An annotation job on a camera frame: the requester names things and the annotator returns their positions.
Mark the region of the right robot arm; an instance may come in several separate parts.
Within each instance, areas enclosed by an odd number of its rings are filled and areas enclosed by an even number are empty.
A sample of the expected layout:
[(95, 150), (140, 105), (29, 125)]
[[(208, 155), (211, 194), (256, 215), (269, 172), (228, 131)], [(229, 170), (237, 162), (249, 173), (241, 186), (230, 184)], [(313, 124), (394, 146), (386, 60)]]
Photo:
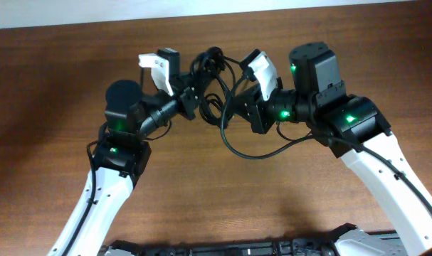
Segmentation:
[(335, 53), (323, 42), (290, 51), (294, 88), (286, 90), (270, 58), (254, 50), (240, 63), (252, 88), (235, 92), (228, 113), (265, 134), (274, 123), (303, 123), (354, 172), (391, 221), (409, 255), (432, 253), (432, 195), (406, 160), (379, 108), (350, 95)]

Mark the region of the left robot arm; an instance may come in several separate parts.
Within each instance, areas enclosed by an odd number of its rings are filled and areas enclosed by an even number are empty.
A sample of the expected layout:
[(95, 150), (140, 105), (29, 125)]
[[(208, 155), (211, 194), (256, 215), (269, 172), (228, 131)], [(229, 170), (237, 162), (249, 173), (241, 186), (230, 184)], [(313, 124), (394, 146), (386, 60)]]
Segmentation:
[(49, 255), (96, 255), (113, 220), (133, 192), (152, 153), (150, 136), (181, 115), (195, 118), (211, 76), (182, 73), (170, 93), (146, 95), (134, 80), (107, 89), (106, 121), (86, 147), (90, 170), (83, 192)]

